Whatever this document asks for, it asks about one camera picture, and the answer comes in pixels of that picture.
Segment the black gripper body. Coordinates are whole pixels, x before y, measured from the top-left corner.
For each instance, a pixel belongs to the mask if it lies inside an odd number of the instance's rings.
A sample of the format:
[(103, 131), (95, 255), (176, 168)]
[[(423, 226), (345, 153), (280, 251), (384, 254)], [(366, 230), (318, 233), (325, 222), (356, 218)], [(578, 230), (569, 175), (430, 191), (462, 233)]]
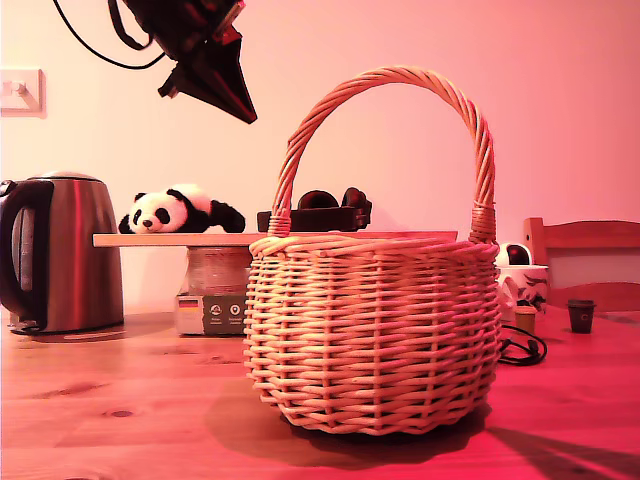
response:
[(233, 22), (244, 1), (124, 0), (142, 30), (172, 59), (201, 46), (226, 46), (241, 38)]

